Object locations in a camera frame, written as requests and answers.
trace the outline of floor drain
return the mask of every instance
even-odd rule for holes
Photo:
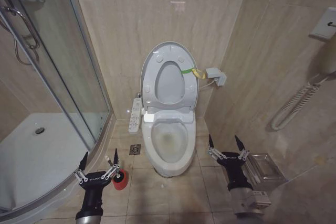
[[[45,129],[44,129],[43,127],[41,127],[41,128],[37,128],[37,129],[35,130],[35,133],[38,135],[38,134],[41,134],[44,130],[45,130]]]
[[[139,155],[141,144],[132,144],[130,147],[130,155]]]

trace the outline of bidet control panel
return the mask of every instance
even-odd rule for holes
[[[141,113],[141,98],[134,98],[130,124],[128,126],[128,132],[131,134],[134,134],[139,130],[140,113]]]

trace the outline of floor tile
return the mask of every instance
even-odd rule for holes
[[[208,149],[209,137],[196,137],[196,151],[200,166],[219,166],[219,164],[212,159],[206,152]]]
[[[141,129],[134,134],[128,132],[129,120],[117,120],[112,138],[139,138],[142,137]]]
[[[126,224],[169,224],[169,215],[127,216]]]
[[[212,214],[215,224],[237,224],[237,217],[233,212],[214,212]]]
[[[210,212],[170,215],[170,224],[182,224],[182,223],[214,224],[214,220]]]
[[[230,192],[221,167],[202,167],[212,212],[232,211]]]
[[[190,167],[199,167],[200,163],[198,161],[197,151],[195,150],[193,160],[190,163]]]
[[[126,216],[102,217],[100,224],[125,224]],[[45,219],[40,220],[37,224],[75,224],[75,218],[67,219]]]
[[[134,169],[127,215],[168,213],[167,179],[152,168]]]
[[[140,144],[141,144],[140,154],[134,156],[133,169],[153,168],[151,162],[149,161],[147,157],[143,138],[141,138]]]
[[[75,218],[67,218],[67,219],[45,219],[36,222],[36,224],[76,224]]]
[[[128,172],[129,176],[129,181],[126,188],[118,191],[114,188],[113,182],[111,182],[103,190],[102,209],[104,210],[104,216],[124,216],[127,213],[128,198],[132,183],[132,170],[126,171]]]
[[[206,126],[204,118],[196,118],[196,137],[209,136],[208,127]]]
[[[84,199],[85,191],[80,189],[80,191],[69,198],[63,206],[59,207],[56,211],[47,215],[47,219],[56,219],[56,218],[74,218],[79,212]]]
[[[125,224],[126,216],[102,217],[100,224]]]
[[[199,167],[189,167],[182,175],[169,178],[168,188],[170,213],[210,211]]]
[[[140,140],[136,138],[112,138],[109,144],[109,147],[106,151],[106,155],[113,160],[114,152],[118,150],[118,157],[120,161],[120,166],[123,169],[131,169],[133,167],[134,155],[130,155],[130,146],[132,144],[139,144]],[[101,161],[99,165],[99,170],[107,170],[110,168],[110,165],[107,163],[105,158]]]

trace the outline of toilet lid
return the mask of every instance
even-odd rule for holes
[[[141,98],[145,110],[193,110],[198,94],[198,79],[192,72],[197,68],[193,56],[181,44],[164,42],[147,56],[141,72]]]

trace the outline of white toilet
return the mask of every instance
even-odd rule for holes
[[[164,42],[147,56],[141,72],[142,135],[147,156],[164,177],[178,176],[195,152],[198,79],[193,56],[181,44]]]

